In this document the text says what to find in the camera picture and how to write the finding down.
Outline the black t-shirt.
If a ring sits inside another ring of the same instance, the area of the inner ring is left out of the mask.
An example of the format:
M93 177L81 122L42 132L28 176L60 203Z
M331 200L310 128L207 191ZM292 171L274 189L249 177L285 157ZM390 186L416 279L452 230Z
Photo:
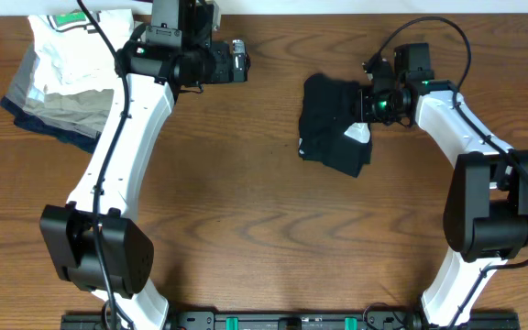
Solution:
M303 85L298 154L356 178L370 163L372 141L360 137L355 109L360 84L316 73Z

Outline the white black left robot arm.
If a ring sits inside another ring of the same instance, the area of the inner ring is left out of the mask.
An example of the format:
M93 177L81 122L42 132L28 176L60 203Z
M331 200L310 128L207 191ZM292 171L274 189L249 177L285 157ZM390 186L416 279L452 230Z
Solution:
M178 49L129 40L115 64L125 87L84 175L65 205L44 208L40 231L59 278L124 313L117 326L161 329L169 303L149 278L154 247L136 224L149 159L183 87L243 83L250 59L240 39Z

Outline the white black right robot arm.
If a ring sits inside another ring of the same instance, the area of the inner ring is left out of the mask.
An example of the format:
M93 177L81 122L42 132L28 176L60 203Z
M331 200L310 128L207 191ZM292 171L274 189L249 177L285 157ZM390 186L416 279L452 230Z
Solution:
M426 132L453 167L443 213L448 245L420 297L424 329L462 329L490 278L528 266L528 150L497 138L473 114L458 87L438 81L427 64L364 65L371 84L357 108L364 125L409 120Z

